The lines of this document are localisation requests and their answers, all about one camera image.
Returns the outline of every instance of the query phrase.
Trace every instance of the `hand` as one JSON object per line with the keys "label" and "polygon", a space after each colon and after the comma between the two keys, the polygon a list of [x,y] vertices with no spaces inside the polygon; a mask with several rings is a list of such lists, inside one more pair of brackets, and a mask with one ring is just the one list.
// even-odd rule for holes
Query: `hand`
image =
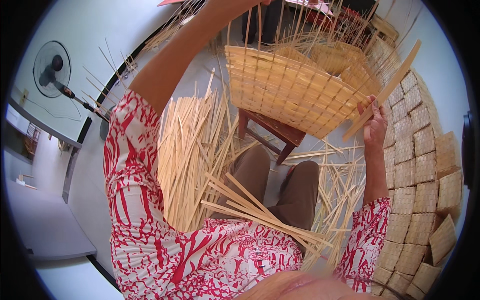
{"label": "hand", "polygon": [[[387,130],[387,116],[383,106],[378,107],[376,96],[367,96],[370,102],[373,101],[372,111],[373,116],[363,125],[363,140],[367,148],[383,149],[385,133]],[[357,109],[360,114],[363,113],[363,107],[360,103],[357,104]]]}

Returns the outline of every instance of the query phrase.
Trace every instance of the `electric fan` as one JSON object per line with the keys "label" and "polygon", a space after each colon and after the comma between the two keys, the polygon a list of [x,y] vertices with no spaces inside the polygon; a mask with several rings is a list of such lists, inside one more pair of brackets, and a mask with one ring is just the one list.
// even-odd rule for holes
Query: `electric fan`
{"label": "electric fan", "polygon": [[61,94],[76,100],[84,108],[95,112],[99,117],[109,120],[98,113],[90,104],[83,102],[67,87],[71,76],[71,61],[65,46],[58,41],[49,41],[40,48],[33,66],[33,77],[39,92],[45,97],[56,98]]}

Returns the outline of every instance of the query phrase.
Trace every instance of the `red and white patterned shirt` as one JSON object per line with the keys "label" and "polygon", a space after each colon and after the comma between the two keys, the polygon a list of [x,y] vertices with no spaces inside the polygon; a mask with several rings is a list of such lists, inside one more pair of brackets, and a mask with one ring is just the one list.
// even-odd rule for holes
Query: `red and white patterned shirt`
{"label": "red and white patterned shirt", "polygon": [[[298,270],[293,238],[244,219],[210,219],[179,232],[163,218],[157,180],[159,117],[127,90],[110,117],[104,147],[106,194],[112,220],[112,264],[126,299],[231,299],[275,272]],[[336,276],[356,291],[373,278],[383,246],[390,198],[353,215],[353,229]]]}

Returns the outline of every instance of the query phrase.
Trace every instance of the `brown pants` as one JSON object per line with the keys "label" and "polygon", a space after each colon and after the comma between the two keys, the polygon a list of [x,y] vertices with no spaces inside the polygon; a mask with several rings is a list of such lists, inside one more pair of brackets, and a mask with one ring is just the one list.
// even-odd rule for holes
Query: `brown pants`
{"label": "brown pants", "polygon": [[[230,174],[235,177],[261,203],[264,202],[268,173],[270,172],[270,157],[261,147],[256,146],[239,156],[230,166]],[[279,201],[268,208],[283,223],[310,230],[315,214],[315,204],[318,193],[319,169],[313,161],[299,163],[287,175],[280,187]],[[250,201],[235,184],[228,181],[227,185],[238,195]],[[227,205],[227,197],[221,196],[218,204],[237,210]],[[229,216],[214,212],[211,216],[217,219],[232,219]]]}

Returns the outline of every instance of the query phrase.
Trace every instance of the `wooden stool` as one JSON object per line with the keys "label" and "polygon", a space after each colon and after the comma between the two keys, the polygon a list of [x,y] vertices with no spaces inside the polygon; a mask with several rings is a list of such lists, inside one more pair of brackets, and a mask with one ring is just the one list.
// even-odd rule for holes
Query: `wooden stool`
{"label": "wooden stool", "polygon": [[[267,129],[274,136],[284,141],[286,145],[283,150],[280,150],[277,147],[273,146],[264,138],[262,138],[258,134],[254,133],[250,128],[248,128],[248,120],[254,121],[258,125]],[[285,160],[285,158],[287,158],[290,152],[292,152],[293,148],[300,146],[300,143],[306,134],[303,131],[295,129],[291,126],[288,126],[282,122],[271,119],[259,113],[239,108],[239,138],[243,139],[246,132],[248,132],[249,135],[254,137],[255,140],[261,142],[273,152],[278,154],[278,159],[276,160],[277,165],[280,165]]]}

